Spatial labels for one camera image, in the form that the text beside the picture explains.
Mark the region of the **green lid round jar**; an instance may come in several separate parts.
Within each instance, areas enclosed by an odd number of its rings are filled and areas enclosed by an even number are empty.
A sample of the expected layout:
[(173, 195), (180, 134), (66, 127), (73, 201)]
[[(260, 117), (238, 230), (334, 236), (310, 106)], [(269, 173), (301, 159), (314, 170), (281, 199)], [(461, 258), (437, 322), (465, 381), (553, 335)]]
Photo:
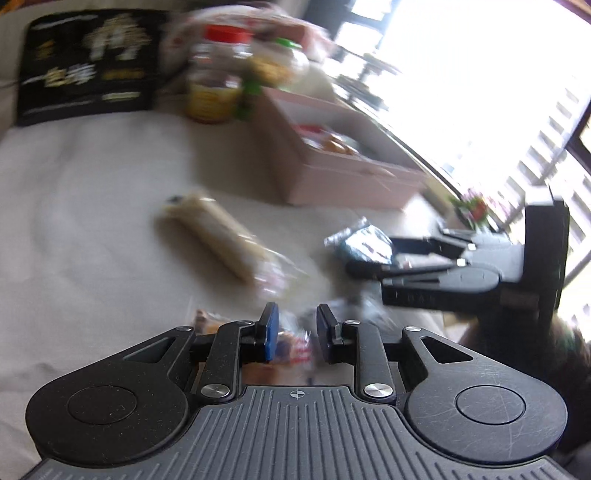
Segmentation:
[(286, 89), (304, 77), (310, 68), (303, 47), (287, 38), (253, 40), (250, 49), (252, 56), (247, 60), (242, 99), (238, 104), (240, 120), (249, 119), (263, 87)]

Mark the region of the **black plum snack bag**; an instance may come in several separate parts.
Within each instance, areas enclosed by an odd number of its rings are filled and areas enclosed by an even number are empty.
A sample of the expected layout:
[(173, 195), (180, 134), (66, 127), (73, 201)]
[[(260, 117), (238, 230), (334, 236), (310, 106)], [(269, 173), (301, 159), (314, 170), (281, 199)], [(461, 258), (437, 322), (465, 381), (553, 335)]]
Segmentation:
[(162, 10), (100, 9), (32, 21), (20, 58), (15, 123), (151, 109), (166, 20)]

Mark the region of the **potted red flowers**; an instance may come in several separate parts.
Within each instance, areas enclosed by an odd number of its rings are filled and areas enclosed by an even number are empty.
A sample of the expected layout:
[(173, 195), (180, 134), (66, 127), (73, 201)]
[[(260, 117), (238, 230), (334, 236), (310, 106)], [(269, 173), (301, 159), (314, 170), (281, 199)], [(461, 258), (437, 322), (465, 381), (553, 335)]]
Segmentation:
[(493, 197), (468, 189), (459, 196), (450, 196), (449, 200), (463, 225), (471, 230), (490, 229), (498, 205)]

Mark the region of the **long biscuit bar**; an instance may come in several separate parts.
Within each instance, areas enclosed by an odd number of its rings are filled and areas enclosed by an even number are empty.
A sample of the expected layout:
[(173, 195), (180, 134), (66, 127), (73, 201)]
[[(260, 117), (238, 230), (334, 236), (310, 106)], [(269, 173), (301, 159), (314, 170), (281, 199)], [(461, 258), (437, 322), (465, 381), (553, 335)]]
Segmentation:
[(173, 196), (166, 201), (164, 210), (263, 298), (283, 297), (304, 276), (304, 270), (287, 256), (266, 247), (204, 190)]

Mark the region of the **floral folded blanket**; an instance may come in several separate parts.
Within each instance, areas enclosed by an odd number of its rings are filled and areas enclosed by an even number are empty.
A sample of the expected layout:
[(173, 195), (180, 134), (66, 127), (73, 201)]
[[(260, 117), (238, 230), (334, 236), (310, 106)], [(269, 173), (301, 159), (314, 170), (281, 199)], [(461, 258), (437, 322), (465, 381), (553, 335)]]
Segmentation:
[(319, 63), (335, 50), (325, 28), (290, 16), (279, 6), (215, 6), (180, 14), (168, 24), (159, 46), (162, 74), (171, 75), (188, 60), (191, 47), (201, 41), (208, 25), (235, 26), (259, 39), (286, 38), (300, 44), (308, 59)]

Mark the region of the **red lid plastic jar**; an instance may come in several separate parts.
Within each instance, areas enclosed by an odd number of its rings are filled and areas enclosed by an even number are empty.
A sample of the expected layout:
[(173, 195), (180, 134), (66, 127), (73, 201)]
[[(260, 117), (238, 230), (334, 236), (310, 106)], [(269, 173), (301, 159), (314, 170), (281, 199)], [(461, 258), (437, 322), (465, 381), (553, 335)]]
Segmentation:
[(231, 25), (207, 25), (202, 40), (191, 48), (186, 77), (187, 115), (205, 124), (235, 117), (242, 97), (252, 33)]

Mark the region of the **pink cardboard box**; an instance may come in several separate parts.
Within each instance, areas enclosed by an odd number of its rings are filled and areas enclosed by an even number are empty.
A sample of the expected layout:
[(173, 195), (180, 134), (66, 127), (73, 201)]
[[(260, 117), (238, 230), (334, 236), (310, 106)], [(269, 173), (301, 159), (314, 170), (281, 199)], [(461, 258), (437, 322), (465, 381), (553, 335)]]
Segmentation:
[(349, 107), (264, 88), (249, 123), (290, 205), (401, 209), (426, 186), (414, 156)]

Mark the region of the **small pastry snack pack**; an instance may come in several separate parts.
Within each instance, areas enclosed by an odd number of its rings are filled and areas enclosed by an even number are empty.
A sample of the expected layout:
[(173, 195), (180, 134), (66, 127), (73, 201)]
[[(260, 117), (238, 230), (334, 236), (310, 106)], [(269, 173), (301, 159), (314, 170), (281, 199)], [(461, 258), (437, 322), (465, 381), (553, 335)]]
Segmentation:
[(267, 303), (257, 320), (230, 320), (202, 309), (193, 318), (195, 333), (200, 336), (215, 335), (230, 323), (242, 326), (240, 350), (256, 363), (311, 367), (311, 332), (294, 314), (281, 312), (276, 303)]

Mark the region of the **blue clear snack wrapper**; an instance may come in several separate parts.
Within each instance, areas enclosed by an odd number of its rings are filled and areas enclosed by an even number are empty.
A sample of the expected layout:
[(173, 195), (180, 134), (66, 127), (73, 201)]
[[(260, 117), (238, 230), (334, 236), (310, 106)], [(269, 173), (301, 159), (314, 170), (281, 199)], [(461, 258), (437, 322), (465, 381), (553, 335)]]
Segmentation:
[(377, 278), (400, 266), (391, 238), (366, 217), (325, 238), (324, 245), (353, 278)]

